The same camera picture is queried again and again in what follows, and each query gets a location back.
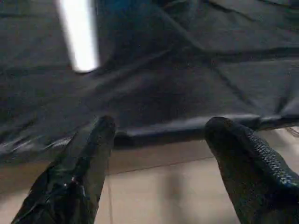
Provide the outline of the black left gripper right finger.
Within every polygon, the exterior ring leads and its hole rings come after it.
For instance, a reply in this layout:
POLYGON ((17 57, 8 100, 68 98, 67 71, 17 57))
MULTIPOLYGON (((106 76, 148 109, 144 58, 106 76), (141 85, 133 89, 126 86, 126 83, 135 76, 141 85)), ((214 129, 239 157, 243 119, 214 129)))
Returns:
POLYGON ((224 117, 211 118, 204 136, 240 223, 299 222, 299 176, 266 141, 224 117))

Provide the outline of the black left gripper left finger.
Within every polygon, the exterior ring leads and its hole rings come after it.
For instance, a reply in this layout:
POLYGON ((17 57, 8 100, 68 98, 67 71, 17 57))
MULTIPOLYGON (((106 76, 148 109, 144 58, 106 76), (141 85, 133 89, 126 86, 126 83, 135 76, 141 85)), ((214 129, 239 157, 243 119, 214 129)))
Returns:
POLYGON ((14 224, 93 224, 114 146, 109 116, 81 128, 38 176, 14 224))

